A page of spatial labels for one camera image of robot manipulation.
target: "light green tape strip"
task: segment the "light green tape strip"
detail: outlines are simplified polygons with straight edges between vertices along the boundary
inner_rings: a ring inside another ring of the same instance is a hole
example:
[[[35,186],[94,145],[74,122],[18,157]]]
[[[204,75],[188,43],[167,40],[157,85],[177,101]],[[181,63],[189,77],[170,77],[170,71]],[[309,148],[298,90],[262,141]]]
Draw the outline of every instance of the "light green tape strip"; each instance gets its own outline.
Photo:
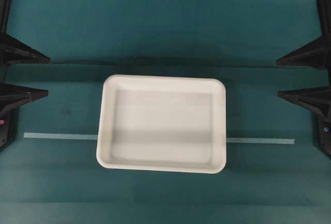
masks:
[[[24,138],[33,139],[61,139],[61,140],[97,140],[97,135],[72,135],[66,133],[40,133],[40,132],[25,132]]]
[[[25,132],[23,137],[32,138],[32,139],[61,139],[61,140],[97,140],[98,139],[97,135],[39,133],[39,132]],[[227,143],[294,145],[294,139],[227,138]]]
[[[294,141],[295,141],[294,139],[227,138],[227,143],[294,145]]]

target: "black mount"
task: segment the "black mount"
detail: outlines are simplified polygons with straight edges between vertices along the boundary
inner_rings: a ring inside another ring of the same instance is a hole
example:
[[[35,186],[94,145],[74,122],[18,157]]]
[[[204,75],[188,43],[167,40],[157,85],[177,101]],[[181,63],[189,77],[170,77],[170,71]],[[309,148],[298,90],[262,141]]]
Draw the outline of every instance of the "black mount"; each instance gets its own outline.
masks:
[[[0,66],[49,64],[51,59],[6,34],[10,0],[0,0]],[[0,83],[0,147],[8,140],[11,110],[48,96],[43,89]]]
[[[278,59],[279,66],[310,66],[327,70],[328,86],[280,91],[278,96],[306,108],[318,118],[319,146],[331,155],[331,0],[317,0],[322,36]]]

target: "teal wall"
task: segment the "teal wall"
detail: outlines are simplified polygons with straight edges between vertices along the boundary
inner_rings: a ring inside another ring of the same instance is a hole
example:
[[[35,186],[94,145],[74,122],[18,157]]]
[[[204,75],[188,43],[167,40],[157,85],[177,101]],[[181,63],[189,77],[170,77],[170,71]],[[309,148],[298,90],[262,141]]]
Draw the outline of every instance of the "teal wall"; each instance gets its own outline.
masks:
[[[315,0],[12,0],[8,34],[54,63],[274,66],[321,35]]]

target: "tray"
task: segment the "tray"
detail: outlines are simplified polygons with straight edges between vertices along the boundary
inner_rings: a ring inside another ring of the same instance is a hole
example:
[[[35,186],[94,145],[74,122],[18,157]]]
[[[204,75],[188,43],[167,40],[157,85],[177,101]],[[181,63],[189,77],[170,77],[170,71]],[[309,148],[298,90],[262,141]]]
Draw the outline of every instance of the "tray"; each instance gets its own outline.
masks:
[[[107,78],[97,160],[113,169],[221,171],[226,162],[224,85],[216,79]]]

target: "teal backdrop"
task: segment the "teal backdrop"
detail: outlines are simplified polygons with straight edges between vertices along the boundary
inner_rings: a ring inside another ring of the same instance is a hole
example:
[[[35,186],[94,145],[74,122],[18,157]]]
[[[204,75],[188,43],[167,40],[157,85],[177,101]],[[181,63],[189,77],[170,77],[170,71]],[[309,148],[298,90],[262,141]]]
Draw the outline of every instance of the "teal backdrop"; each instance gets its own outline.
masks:
[[[7,33],[53,64],[0,70],[50,91],[13,113],[0,223],[330,223],[315,117],[277,98],[327,84],[325,71],[275,66],[321,35],[316,0],[12,0]],[[222,172],[194,174],[109,170],[96,141],[23,138],[95,135],[102,84],[117,73],[219,79],[228,137],[295,144],[228,144]]]

